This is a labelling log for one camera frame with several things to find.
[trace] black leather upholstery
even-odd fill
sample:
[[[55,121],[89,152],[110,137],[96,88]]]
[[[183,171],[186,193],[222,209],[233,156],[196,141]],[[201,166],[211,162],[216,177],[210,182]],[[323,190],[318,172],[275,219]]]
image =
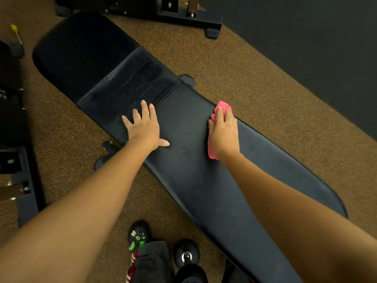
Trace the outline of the black leather upholstery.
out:
[[[79,28],[82,22],[98,27],[72,34],[75,30],[71,27]],[[107,32],[116,34],[111,36],[112,41],[125,44],[124,51],[106,55],[112,46],[123,50],[122,46],[108,42],[104,37]],[[93,35],[96,43],[86,43]],[[59,40],[63,38],[68,41],[61,46]],[[84,47],[97,45],[101,49],[107,47],[103,52],[106,57],[80,54]],[[99,52],[94,48],[89,51]],[[142,99],[154,103],[161,137],[168,139],[171,146],[152,152],[144,163],[147,169],[192,222],[248,276],[260,282],[301,282],[258,223],[231,175],[219,161],[208,158],[207,120],[214,110],[213,103],[97,14],[80,13],[63,21],[40,41],[33,59],[49,81],[123,144],[127,133],[120,115],[129,116],[132,108],[140,109]],[[101,73],[95,72],[97,67],[92,64],[102,61],[112,65],[107,63]],[[78,87],[77,76],[66,83],[70,74],[75,73],[90,77]],[[347,216],[340,198],[306,167],[241,120],[238,128],[240,149],[248,159],[275,178]]]

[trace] rubber gym floor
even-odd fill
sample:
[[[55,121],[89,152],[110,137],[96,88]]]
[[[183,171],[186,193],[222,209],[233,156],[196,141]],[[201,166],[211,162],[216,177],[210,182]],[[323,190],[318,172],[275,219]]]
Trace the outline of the rubber gym floor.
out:
[[[198,28],[108,17],[174,73],[192,75],[199,93],[215,103],[228,102],[239,118],[304,163],[340,195],[350,220],[377,237],[377,143],[369,135],[227,26],[218,40],[209,40]],[[0,38],[16,41],[9,28],[15,23],[25,43],[24,102],[47,202],[90,175],[105,154],[101,143],[110,140],[33,65],[33,47],[60,20],[53,0],[0,0]],[[0,243],[16,232],[16,219],[14,203],[1,202]],[[170,246],[184,237],[195,240],[209,281],[221,281],[221,253],[141,167],[88,282],[125,281],[126,235],[138,219],[147,220],[153,234]]]

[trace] finger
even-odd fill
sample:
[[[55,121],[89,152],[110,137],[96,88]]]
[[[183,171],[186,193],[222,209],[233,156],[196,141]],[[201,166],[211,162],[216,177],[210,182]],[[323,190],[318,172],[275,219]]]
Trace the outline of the finger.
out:
[[[208,119],[208,128],[210,130],[209,136],[211,136],[212,133],[213,133],[213,130],[214,130],[214,123],[213,123],[213,121],[211,119]]]
[[[128,130],[132,125],[131,121],[129,121],[128,118],[124,115],[122,115],[122,120],[123,120],[123,123],[125,124],[125,127]]]
[[[149,120],[149,109],[145,100],[141,101],[141,117],[142,119]]]
[[[135,124],[141,121],[141,117],[137,109],[132,110],[132,116],[134,117]]]
[[[153,104],[149,104],[149,117],[151,120],[157,121],[156,109]]]
[[[225,122],[232,121],[234,118],[233,114],[230,112],[230,110],[227,108],[225,109]]]
[[[216,113],[216,123],[224,122],[224,115],[222,114],[222,108],[219,107]]]
[[[160,139],[159,143],[158,143],[158,146],[160,146],[160,147],[167,147],[167,146],[170,146],[170,143],[167,140],[165,140],[165,139]]]

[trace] pink cloth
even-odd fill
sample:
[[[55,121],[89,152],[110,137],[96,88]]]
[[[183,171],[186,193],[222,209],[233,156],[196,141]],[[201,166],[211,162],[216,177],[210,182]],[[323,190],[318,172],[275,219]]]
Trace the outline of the pink cloth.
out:
[[[222,115],[225,116],[225,109],[229,109],[230,113],[232,113],[232,108],[229,106],[228,103],[225,103],[224,101],[219,101],[219,104],[217,104],[216,108],[214,109],[214,113],[211,115],[211,120],[214,124],[216,124],[216,112],[219,107],[222,108]],[[211,145],[210,145],[210,140],[208,139],[208,157],[210,159],[218,160],[216,155],[212,152]]]

